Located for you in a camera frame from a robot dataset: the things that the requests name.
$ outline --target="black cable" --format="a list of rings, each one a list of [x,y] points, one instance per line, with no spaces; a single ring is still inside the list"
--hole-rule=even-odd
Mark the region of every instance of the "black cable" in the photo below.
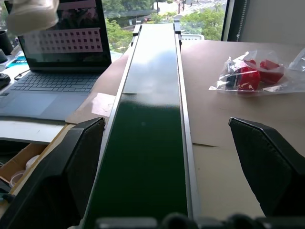
[[[22,78],[22,74],[24,74],[24,73],[26,73],[26,72],[28,72],[28,71],[29,71],[29,69],[26,70],[26,71],[24,71],[24,72],[19,73],[18,75],[15,76],[14,80],[19,80],[19,79],[21,79],[21,78]]]

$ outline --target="laptop touchpad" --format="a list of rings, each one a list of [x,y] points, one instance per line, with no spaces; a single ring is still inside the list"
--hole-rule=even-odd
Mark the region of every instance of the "laptop touchpad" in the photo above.
[[[57,94],[20,93],[4,108],[12,115],[39,116],[56,99]]]

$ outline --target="conveyor belt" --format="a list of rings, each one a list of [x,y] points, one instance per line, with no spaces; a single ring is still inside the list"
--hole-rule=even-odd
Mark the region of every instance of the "conveyor belt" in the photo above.
[[[142,25],[134,37],[83,228],[100,217],[192,214],[177,39],[173,23]]]

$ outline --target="laptop screen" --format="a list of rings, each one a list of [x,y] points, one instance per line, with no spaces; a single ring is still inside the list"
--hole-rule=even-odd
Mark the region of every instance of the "laptop screen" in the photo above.
[[[29,66],[105,69],[111,63],[101,0],[60,0],[58,23],[19,37]]]

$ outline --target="red plastic part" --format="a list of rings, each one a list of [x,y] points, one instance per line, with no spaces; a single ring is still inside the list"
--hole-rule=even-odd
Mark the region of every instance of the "red plastic part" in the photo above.
[[[278,65],[269,60],[262,61],[260,64],[261,68],[266,70],[276,69],[277,72],[264,72],[260,71],[261,81],[267,84],[276,84],[284,75],[283,66]]]
[[[241,75],[238,81],[238,90],[256,91],[261,81],[260,73],[251,67],[243,67],[240,70]]]

